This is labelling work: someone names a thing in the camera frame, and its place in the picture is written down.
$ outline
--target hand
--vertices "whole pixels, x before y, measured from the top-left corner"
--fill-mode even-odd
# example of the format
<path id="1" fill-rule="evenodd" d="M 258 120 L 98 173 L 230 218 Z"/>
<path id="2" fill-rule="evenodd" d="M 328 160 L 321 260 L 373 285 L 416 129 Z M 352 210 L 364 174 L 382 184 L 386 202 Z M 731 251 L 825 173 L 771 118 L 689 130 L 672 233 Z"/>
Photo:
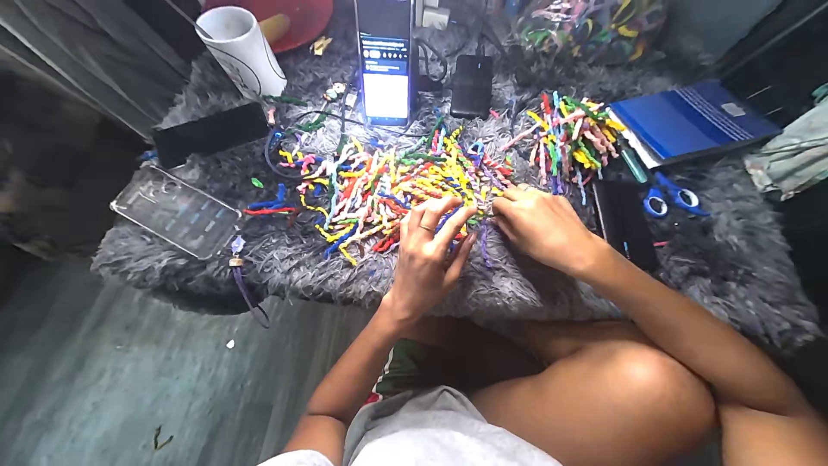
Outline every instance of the hand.
<path id="1" fill-rule="evenodd" d="M 396 320 L 413 323 L 454 288 L 476 233 L 466 236 L 448 258 L 446 255 L 451 241 L 477 208 L 463 207 L 435 231 L 440 218 L 461 204 L 458 197 L 429 199 L 402 220 L 394 285 L 378 312 L 393 313 Z"/>
<path id="2" fill-rule="evenodd" d="M 494 200 L 495 221 L 512 243 L 538 262 L 585 279 L 611 251 L 586 229 L 565 197 L 522 184 Z"/>

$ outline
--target gray floor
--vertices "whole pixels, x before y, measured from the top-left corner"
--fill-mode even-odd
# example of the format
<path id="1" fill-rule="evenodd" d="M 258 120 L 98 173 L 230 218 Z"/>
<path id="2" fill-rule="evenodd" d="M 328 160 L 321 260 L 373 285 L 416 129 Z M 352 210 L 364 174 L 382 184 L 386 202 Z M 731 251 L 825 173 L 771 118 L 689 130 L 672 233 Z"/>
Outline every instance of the gray floor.
<path id="1" fill-rule="evenodd" d="M 0 464 L 256 464 L 369 317 L 273 299 L 265 330 L 179 311 L 88 266 L 36 265 L 2 301 Z M 174 438 L 153 451 L 159 425 Z"/>

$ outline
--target plastic bag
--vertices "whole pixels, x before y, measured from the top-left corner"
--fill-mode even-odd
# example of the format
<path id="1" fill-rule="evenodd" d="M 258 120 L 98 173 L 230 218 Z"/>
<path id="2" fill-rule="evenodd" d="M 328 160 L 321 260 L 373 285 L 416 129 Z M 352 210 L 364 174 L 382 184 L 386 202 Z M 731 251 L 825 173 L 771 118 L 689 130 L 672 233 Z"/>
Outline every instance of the plastic bag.
<path id="1" fill-rule="evenodd" d="M 534 0 L 517 34 L 528 50 L 615 65 L 641 58 L 666 17 L 662 0 Z"/>

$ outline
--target white mug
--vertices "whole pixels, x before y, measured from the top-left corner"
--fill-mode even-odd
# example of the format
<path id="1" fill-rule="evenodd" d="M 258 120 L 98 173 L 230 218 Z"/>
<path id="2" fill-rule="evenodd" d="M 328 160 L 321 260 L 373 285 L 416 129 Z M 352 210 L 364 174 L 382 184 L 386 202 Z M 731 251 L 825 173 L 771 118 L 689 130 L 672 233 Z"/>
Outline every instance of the white mug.
<path id="1" fill-rule="evenodd" d="M 251 12 L 241 7 L 216 7 L 195 22 L 212 36 L 205 37 L 196 29 L 243 94 L 282 95 L 287 85 L 285 73 Z"/>

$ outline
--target blue binder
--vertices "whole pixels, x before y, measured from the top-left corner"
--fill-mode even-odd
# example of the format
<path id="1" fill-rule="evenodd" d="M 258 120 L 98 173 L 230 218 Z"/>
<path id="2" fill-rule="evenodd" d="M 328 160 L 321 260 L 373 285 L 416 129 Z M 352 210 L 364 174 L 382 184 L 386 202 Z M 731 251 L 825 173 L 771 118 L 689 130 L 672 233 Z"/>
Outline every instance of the blue binder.
<path id="1" fill-rule="evenodd" d="M 622 100 L 610 107 L 661 158 L 661 164 L 761 143 L 782 132 L 718 80 Z"/>

